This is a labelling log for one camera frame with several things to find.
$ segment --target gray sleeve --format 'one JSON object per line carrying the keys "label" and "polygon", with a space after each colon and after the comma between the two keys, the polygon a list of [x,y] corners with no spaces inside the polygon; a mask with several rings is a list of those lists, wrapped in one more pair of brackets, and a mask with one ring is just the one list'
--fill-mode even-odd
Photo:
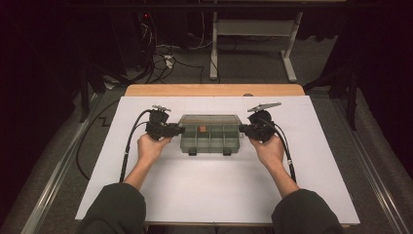
{"label": "gray sleeve", "polygon": [[127,183],[104,186],[76,233],[140,233],[146,216],[143,196]]}
{"label": "gray sleeve", "polygon": [[276,233],[344,233],[335,213],[315,192],[300,189],[276,206],[272,220]]}

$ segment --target white metal frame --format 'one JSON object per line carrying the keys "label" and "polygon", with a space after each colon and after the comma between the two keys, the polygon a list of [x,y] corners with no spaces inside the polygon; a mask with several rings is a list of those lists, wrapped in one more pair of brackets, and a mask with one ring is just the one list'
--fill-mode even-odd
{"label": "white metal frame", "polygon": [[213,13],[209,79],[216,80],[218,78],[218,51],[216,49],[218,35],[288,36],[289,41],[287,48],[281,51],[281,56],[289,82],[296,83],[297,77],[295,76],[289,56],[294,45],[295,37],[297,36],[302,16],[302,12],[297,13],[295,21],[227,20],[218,19],[218,14],[216,12]]}

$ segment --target electronic equipment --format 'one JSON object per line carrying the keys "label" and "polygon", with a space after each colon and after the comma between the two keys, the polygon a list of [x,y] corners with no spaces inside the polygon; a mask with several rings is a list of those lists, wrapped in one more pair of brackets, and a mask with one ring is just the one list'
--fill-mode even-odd
{"label": "electronic equipment", "polygon": [[276,125],[271,118],[271,114],[265,109],[277,105],[281,105],[281,103],[259,104],[249,109],[248,112],[255,111],[248,117],[251,124],[239,125],[240,133],[245,133],[247,137],[261,140],[262,142],[269,140],[276,133]]}
{"label": "electronic equipment", "polygon": [[149,122],[146,123],[146,133],[155,139],[159,140],[161,137],[175,137],[185,133],[185,127],[179,127],[178,124],[169,123],[167,119],[169,115],[166,111],[170,111],[160,105],[153,105],[156,108],[150,111]]}

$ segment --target white paper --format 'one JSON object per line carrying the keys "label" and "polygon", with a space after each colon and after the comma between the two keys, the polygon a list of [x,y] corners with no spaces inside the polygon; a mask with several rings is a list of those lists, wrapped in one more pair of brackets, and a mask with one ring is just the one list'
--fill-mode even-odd
{"label": "white paper", "polygon": [[[300,187],[317,192],[343,224],[359,223],[354,205],[322,132],[309,97],[122,97],[76,219],[82,219],[104,185],[118,182],[126,143],[136,117],[153,104],[171,109],[169,123],[184,114],[237,114],[258,104],[281,102],[267,109],[285,132]],[[148,115],[141,122],[148,120]],[[139,127],[131,141],[127,174],[137,161]],[[247,137],[231,156],[181,152],[180,136],[166,146],[149,172],[141,193],[146,221],[271,223],[281,200],[271,176],[259,162]]]}

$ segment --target gray carpet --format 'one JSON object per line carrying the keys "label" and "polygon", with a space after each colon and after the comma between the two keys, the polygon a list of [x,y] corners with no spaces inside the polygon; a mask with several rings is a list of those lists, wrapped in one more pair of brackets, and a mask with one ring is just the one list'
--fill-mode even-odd
{"label": "gray carpet", "polygon": [[[298,83],[306,84],[317,78],[325,65],[328,55],[334,45],[334,40],[324,40],[317,43],[313,39],[297,41],[291,54],[291,61],[296,72]],[[279,50],[286,45],[284,39],[266,42],[237,41],[237,48],[232,39],[220,39],[218,70],[223,84],[231,83],[288,83]],[[201,76],[199,67],[176,64],[170,76],[163,79],[165,83],[216,83],[208,79],[209,49],[184,51],[172,49],[173,55],[180,62],[192,66],[204,66]],[[108,90],[102,97],[96,113],[113,103],[125,92],[125,87]],[[319,116],[321,126],[334,154],[343,179],[354,198],[357,214],[361,224],[346,229],[347,233],[394,233],[386,217],[376,193],[363,170],[357,149],[340,119],[333,102],[328,98],[325,89],[309,92],[314,107]],[[79,107],[79,99],[74,102]],[[377,155],[374,164],[377,166],[383,181],[389,187],[400,213],[406,220],[413,220],[412,180],[398,163],[380,129],[375,124],[362,94],[357,98],[357,132],[363,139],[366,150]],[[110,123],[116,111],[117,103],[113,104],[100,117],[106,117],[105,123]],[[33,169],[33,172],[22,189],[13,210],[3,225],[0,233],[20,233],[36,205],[52,171],[60,156],[64,153],[69,141],[79,126],[80,108],[61,126],[53,140],[44,151],[43,156]],[[109,130],[102,126],[103,119],[96,119],[88,131],[79,151],[79,162],[85,174],[92,174],[94,163]],[[74,233],[77,221],[74,216],[79,207],[87,181],[79,173],[74,161],[61,185],[55,200],[39,230],[39,233]]]}

